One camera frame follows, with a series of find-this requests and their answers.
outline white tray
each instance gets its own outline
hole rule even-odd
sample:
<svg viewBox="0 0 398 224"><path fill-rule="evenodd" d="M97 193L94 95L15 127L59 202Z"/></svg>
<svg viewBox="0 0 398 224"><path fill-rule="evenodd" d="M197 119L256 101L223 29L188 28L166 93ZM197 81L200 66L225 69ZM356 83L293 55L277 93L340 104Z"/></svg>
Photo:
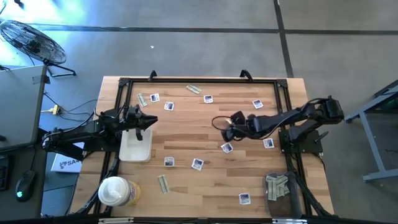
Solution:
<svg viewBox="0 0 398 224"><path fill-rule="evenodd" d="M142 141L138 141L136 131L123 131L119 158L125 162L148 162L152 150L151 128L141 131Z"/></svg>

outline plastic container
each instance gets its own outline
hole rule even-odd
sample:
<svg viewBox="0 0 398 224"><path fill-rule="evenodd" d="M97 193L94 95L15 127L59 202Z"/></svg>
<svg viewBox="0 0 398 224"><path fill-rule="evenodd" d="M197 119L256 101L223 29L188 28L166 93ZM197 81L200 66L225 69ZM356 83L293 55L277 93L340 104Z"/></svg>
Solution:
<svg viewBox="0 0 398 224"><path fill-rule="evenodd" d="M108 206L128 206L138 202L141 195L139 186L122 177L108 177L98 189L98 198Z"/></svg>
<svg viewBox="0 0 398 224"><path fill-rule="evenodd" d="M137 140L133 130L123 131L119 159L124 162L148 162L152 149L152 129L141 131L142 141Z"/></svg>
<svg viewBox="0 0 398 224"><path fill-rule="evenodd" d="M284 175L287 177L285 186L289 189L289 193L279 196L276 201L268 200L269 183L266 181L267 176L278 178ZM266 207L272 218L300 218L302 216L299 196L297 195L296 176L293 172L271 172L264 177L264 195Z"/></svg>

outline white jar lid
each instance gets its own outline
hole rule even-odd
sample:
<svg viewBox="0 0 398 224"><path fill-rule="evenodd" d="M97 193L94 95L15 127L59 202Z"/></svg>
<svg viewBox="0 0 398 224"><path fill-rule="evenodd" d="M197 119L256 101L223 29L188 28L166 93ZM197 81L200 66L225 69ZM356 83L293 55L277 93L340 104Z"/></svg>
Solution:
<svg viewBox="0 0 398 224"><path fill-rule="evenodd" d="M109 206L118 206L126 201L130 189L121 177L108 177L102 181L98 189L99 200Z"/></svg>

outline desk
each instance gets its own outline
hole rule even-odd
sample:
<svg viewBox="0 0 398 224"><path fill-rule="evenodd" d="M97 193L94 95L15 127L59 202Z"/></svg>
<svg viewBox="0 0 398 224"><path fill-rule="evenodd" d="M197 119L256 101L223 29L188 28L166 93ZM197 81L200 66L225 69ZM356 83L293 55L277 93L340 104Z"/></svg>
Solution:
<svg viewBox="0 0 398 224"><path fill-rule="evenodd" d="M39 129L39 118L45 73L43 65L0 71L0 134L7 137L0 143L0 155L14 158L9 189L0 192L1 221L40 217L47 152L33 144L41 142L44 134ZM28 201L18 202L16 184L30 169L32 160L36 173L34 190Z"/></svg>
<svg viewBox="0 0 398 224"><path fill-rule="evenodd" d="M119 78L104 77L97 111L114 107ZM289 78L287 82L293 108L306 103L308 99L303 79ZM270 217L266 213L262 178L268 172L286 171L285 157L280 153L277 133L271 136L275 144L273 149L265 149L262 141L244 139L232 142L234 151L225 154L220 148L224 143L221 134L211 127L211 119L218 115L230 116L238 110L242 110L245 116L250 113L269 116L277 114L274 87L269 84L200 83L196 86L202 92L196 95L188 91L186 85L133 85L131 105L137 104L136 95L143 93L148 105L142 111L158 116L159 121L152 126L154 136L151 160L142 164L121 162L119 167L119 176L141 186L141 199L133 207L113 208L112 216ZM150 102L149 95L153 93L159 93L160 102ZM205 104L203 95L213 95L214 103ZM257 99L264 104L259 110L254 109L252 104ZM175 103L174 111L164 110L166 101ZM176 166L164 167L165 156L174 156ZM71 212L81 208L97 188L103 157L103 152L96 152L83 161ZM205 161L202 171L191 168L193 158ZM333 213L321 162L314 155L303 154L302 159L309 189L324 208ZM157 177L161 174L166 175L171 190L169 194L163 194L160 189ZM251 205L239 204L238 194L245 192L251 195Z"/></svg>

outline floor fan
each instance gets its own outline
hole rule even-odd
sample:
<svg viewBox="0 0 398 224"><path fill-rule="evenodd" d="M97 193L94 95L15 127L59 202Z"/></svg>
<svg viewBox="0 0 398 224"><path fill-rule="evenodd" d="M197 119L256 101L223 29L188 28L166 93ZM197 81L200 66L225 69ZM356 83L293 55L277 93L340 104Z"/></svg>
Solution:
<svg viewBox="0 0 398 224"><path fill-rule="evenodd" d="M70 72L54 75L48 69L52 77L76 75L74 70L60 66L67 60L62 47L37 29L18 21L7 20L0 24L0 34L12 46L29 57L40 60L48 67L55 66Z"/></svg>

